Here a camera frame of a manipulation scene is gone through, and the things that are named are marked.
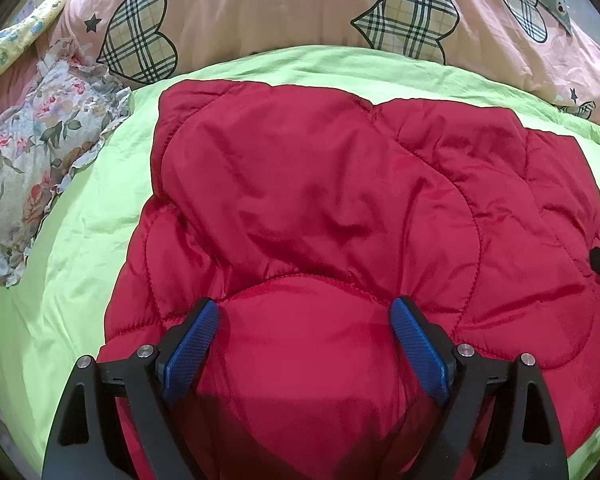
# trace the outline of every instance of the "red quilted comforter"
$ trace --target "red quilted comforter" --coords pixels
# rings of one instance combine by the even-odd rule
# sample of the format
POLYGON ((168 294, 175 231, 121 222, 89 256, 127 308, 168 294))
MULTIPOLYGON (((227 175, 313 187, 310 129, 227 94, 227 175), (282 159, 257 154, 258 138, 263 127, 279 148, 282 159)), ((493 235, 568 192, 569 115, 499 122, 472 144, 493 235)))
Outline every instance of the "red quilted comforter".
POLYGON ((406 468, 436 407, 388 324, 401 294, 457 344, 535 355, 568 453, 600 424, 600 194, 573 138, 500 108, 253 82, 181 82, 159 111, 99 359, 218 302, 173 410, 210 479, 406 468))

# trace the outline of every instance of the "yellow patterned fabric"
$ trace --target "yellow patterned fabric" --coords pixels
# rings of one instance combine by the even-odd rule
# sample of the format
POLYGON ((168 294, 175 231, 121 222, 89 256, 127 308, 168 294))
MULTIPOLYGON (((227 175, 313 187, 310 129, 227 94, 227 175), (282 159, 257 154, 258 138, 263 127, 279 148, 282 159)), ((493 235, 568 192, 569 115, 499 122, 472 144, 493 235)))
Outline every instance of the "yellow patterned fabric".
POLYGON ((48 29, 66 0, 45 0, 20 23, 0 31, 0 76, 48 29))

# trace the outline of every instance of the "star print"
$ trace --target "star print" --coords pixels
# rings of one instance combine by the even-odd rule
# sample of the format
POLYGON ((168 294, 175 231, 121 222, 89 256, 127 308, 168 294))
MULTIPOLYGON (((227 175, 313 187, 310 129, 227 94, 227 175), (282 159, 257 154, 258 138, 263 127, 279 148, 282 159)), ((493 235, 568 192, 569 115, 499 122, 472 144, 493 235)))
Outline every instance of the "star print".
POLYGON ((84 20, 84 24, 87 26, 87 32, 97 32, 96 28, 98 27, 98 23, 102 21, 102 18, 96 18, 94 14, 90 20, 84 20))

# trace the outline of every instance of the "floral pillow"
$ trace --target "floral pillow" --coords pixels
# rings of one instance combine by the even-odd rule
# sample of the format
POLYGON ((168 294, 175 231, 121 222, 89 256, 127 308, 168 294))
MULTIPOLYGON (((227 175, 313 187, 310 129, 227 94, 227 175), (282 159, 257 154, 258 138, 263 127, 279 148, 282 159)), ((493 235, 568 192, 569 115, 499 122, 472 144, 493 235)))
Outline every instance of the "floral pillow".
POLYGON ((37 86, 0 116, 0 281, 20 279, 53 197, 130 114, 131 94, 104 65, 83 66, 73 40, 38 62, 37 86))

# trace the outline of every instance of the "metal screw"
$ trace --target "metal screw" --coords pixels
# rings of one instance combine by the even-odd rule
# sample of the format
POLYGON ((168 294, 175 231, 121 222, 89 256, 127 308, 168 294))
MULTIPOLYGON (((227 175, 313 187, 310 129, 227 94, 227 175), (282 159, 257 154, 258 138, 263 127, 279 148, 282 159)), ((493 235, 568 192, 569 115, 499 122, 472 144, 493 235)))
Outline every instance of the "metal screw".
POLYGON ((474 347, 472 347, 471 345, 468 345, 467 343, 462 343, 461 345, 458 345, 458 353, 462 357, 471 357, 475 354, 475 350, 474 347))
POLYGON ((533 357, 531 354, 522 354, 520 356, 520 360, 527 366, 533 366, 534 364, 536 364, 536 358, 533 357))
POLYGON ((151 357, 154 354, 154 347, 151 345, 142 345, 137 351, 138 357, 151 357))
POLYGON ((86 368, 91 364, 91 361, 92 359, 90 355, 83 355, 82 357, 78 358, 78 360, 75 362, 75 365, 78 368, 86 368))

